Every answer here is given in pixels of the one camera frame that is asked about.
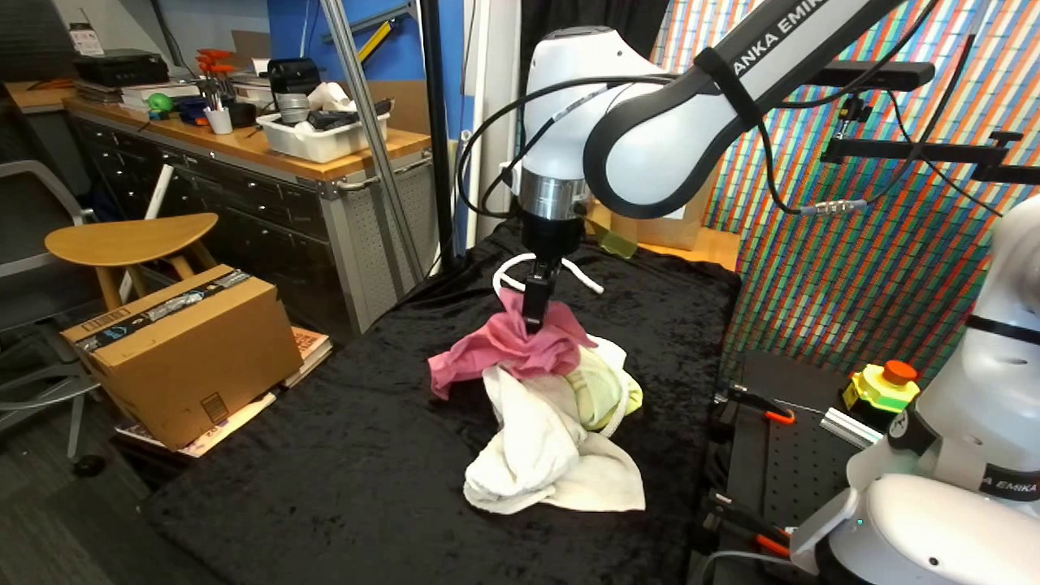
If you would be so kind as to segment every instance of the metal pole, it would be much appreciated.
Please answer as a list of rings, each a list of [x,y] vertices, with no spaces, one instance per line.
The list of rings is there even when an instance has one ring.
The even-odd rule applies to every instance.
[[[344,65],[344,76],[347,76],[347,84],[352,84],[352,97],[358,100],[358,114],[360,114],[360,125],[365,125],[365,135],[367,135],[367,149],[378,164],[378,180],[382,180],[382,192],[390,205],[390,215],[395,215],[395,226],[400,230],[400,244],[403,244],[403,258],[409,265],[409,275],[413,284],[422,275],[422,265],[419,265],[419,249],[417,249],[417,238],[409,230],[409,221],[403,215],[403,202],[400,202],[400,192],[398,192],[398,181],[395,181],[395,166],[390,166],[390,156],[386,156],[386,143],[385,143],[385,135],[382,135],[382,121],[378,121],[378,111],[371,103],[371,90],[367,90],[367,78],[365,78],[365,69],[358,62],[358,46],[355,46],[355,37],[352,37],[352,24],[347,24],[347,10],[343,8],[343,0],[323,0],[323,10],[324,10],[324,24],[329,24],[329,37],[335,44],[335,52]]]
[[[419,33],[425,59],[425,111],[428,111],[428,154],[433,154],[433,196],[437,196],[437,226],[441,244],[441,270],[452,267],[452,164],[450,164],[450,135],[445,135],[445,71],[441,71],[441,24],[437,0],[419,0]]]

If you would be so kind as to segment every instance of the cabinet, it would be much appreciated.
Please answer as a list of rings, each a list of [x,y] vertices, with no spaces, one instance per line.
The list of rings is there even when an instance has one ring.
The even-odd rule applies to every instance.
[[[268,154],[256,131],[212,137],[84,100],[70,100],[64,111],[99,181],[101,217],[143,217],[164,164],[174,164],[164,215],[217,210],[208,249],[276,284],[290,314],[344,311],[365,331],[417,284],[400,270],[406,258],[400,234],[386,229],[367,156],[296,164]],[[428,270],[437,202],[425,137],[390,131],[386,149]]]

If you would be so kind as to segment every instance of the cardboard box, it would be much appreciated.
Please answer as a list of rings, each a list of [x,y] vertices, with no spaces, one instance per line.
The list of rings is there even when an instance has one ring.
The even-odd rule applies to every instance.
[[[371,83],[373,100],[390,100],[390,117],[398,131],[428,135],[428,111],[425,111],[425,83]]]
[[[212,267],[62,331],[108,397],[170,448],[299,370],[276,290]]]
[[[720,181],[720,166],[706,180],[706,186],[669,217],[623,217],[612,215],[612,230],[621,234],[623,240],[634,244],[658,244],[658,246],[694,246],[696,234],[706,229],[706,217],[716,202],[716,181]]]

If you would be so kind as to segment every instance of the black table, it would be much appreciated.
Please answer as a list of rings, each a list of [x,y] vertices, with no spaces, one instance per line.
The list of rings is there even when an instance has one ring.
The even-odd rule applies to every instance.
[[[498,229],[159,487],[153,527],[228,582],[682,582],[738,275],[581,244],[576,265],[608,292],[560,275],[557,299],[632,351],[646,407],[615,441],[641,466],[651,512],[489,517],[466,504],[461,473],[498,433],[495,412],[478,384],[437,404],[425,357],[498,311],[489,284],[517,249],[517,229]]]

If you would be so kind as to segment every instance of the black cable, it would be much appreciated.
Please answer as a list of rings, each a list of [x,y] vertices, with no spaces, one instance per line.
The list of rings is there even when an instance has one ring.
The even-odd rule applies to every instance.
[[[957,59],[952,78],[950,78],[950,84],[946,84],[943,93],[940,93],[940,109],[932,111],[932,117],[926,121],[922,135],[920,135],[916,143],[909,147],[905,166],[901,166],[901,169],[893,171],[893,180],[890,180],[885,188],[877,188],[877,192],[889,196],[889,192],[906,177],[909,164],[913,164],[916,154],[920,154],[920,143],[926,143],[926,139],[932,137],[940,117],[946,114],[946,103],[950,103],[952,90],[957,90],[960,83],[963,83],[963,71],[965,71],[965,65],[968,65],[968,59],[973,59],[973,49],[976,49],[976,33],[965,37],[965,46],[963,46],[963,52],[960,52],[960,59]]]
[[[478,208],[489,210],[489,215],[495,215],[495,210],[489,208],[489,202],[492,202],[495,188],[514,177],[517,164],[520,164],[562,117],[570,117],[573,111],[580,111],[580,109],[590,103],[590,100],[603,97],[605,90],[608,90],[608,88],[592,90],[592,93],[581,93],[581,97],[573,100],[566,111],[553,114],[553,117],[520,147],[520,154],[514,154],[514,160],[506,164],[506,169],[501,169],[501,171],[495,177],[495,181],[480,192]]]
[[[514,177],[517,164],[551,135],[551,127],[557,127],[557,117],[551,117],[551,121],[520,147],[520,154],[510,160],[510,166],[501,169],[501,171],[495,177],[495,181],[480,192],[478,208],[480,208],[485,215],[505,215],[505,210],[492,210],[492,208],[489,208],[495,188],[498,188],[506,177]]]
[[[922,13],[913,19],[913,27],[905,33],[905,38],[898,46],[890,46],[882,62],[874,62],[868,71],[862,71],[858,78],[851,78],[844,88],[839,88],[837,93],[827,97],[813,97],[813,100],[780,100],[778,109],[788,111],[809,111],[809,109],[824,109],[833,103],[844,93],[862,90],[866,83],[872,83],[898,52],[905,52],[905,46],[920,33],[920,27],[929,19],[929,13],[940,8],[940,0],[929,0],[929,8],[922,8]]]
[[[916,139],[909,137],[909,131],[906,131],[906,125],[905,125],[905,111],[901,111],[898,93],[893,93],[890,88],[889,88],[885,93],[889,93],[889,100],[890,100],[890,109],[893,109],[893,114],[898,114],[898,127],[901,127],[905,139],[906,139],[909,147],[916,147]],[[973,192],[965,192],[963,186],[957,186],[932,160],[922,160],[922,164],[926,164],[957,196],[976,202],[979,208],[985,208],[985,210],[993,210],[993,215],[999,215],[999,217],[1005,217],[995,205],[989,205],[989,202],[976,199]]]
[[[768,156],[768,186],[771,186],[771,196],[773,196],[773,205],[785,210],[785,215],[802,215],[799,208],[790,208],[785,199],[780,199],[780,188],[778,188],[778,169],[773,169],[773,137],[768,131],[768,125],[758,117],[758,137],[762,137],[762,149]]]
[[[541,100],[547,93],[557,93],[557,90],[566,90],[566,88],[581,88],[581,84],[632,84],[632,83],[644,83],[644,84],[663,84],[663,83],[674,83],[677,76],[603,76],[603,78],[570,78],[570,83],[560,83],[560,84],[547,84],[541,90],[531,90],[505,109],[498,109],[461,147],[458,154],[458,164],[455,164],[455,186],[461,186],[461,177],[466,177],[466,166],[468,166],[468,156],[475,149],[475,143],[480,139],[480,135],[492,131],[492,125],[498,125],[501,117],[506,117],[510,111],[531,103],[531,100]],[[480,210],[475,202],[468,202],[468,196],[458,188],[458,199],[468,210],[475,215],[489,215],[489,217],[506,217],[501,210]]]

